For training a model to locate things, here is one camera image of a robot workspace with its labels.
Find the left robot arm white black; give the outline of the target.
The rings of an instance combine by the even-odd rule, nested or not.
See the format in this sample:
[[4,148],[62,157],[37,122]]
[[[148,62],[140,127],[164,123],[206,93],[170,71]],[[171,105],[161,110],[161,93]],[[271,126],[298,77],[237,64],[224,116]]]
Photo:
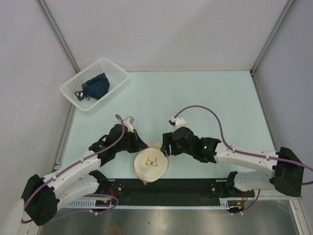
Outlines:
[[146,148],[148,145],[130,124],[116,124],[70,165],[44,177],[31,176],[21,196],[24,211],[31,222],[41,226],[69,202],[89,194],[104,195],[108,180],[99,168],[119,152],[137,153]]

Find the beige mesh laundry bag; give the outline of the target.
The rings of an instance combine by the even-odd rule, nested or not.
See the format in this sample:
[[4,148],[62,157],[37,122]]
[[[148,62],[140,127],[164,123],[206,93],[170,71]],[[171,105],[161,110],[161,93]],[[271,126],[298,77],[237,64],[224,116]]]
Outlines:
[[168,167],[169,159],[161,151],[159,142],[138,152],[133,161],[134,173],[144,185],[159,180],[166,173]]

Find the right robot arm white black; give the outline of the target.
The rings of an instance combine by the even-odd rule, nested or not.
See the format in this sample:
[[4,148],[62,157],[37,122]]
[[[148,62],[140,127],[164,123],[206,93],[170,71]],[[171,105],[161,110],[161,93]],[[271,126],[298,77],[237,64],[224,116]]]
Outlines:
[[189,128],[162,135],[162,153],[168,156],[187,154],[201,163],[233,164],[252,172],[233,171],[225,190],[230,196],[242,191],[274,188],[291,197],[301,196],[304,167],[292,150],[281,147],[278,152],[247,153],[215,138],[199,138]]

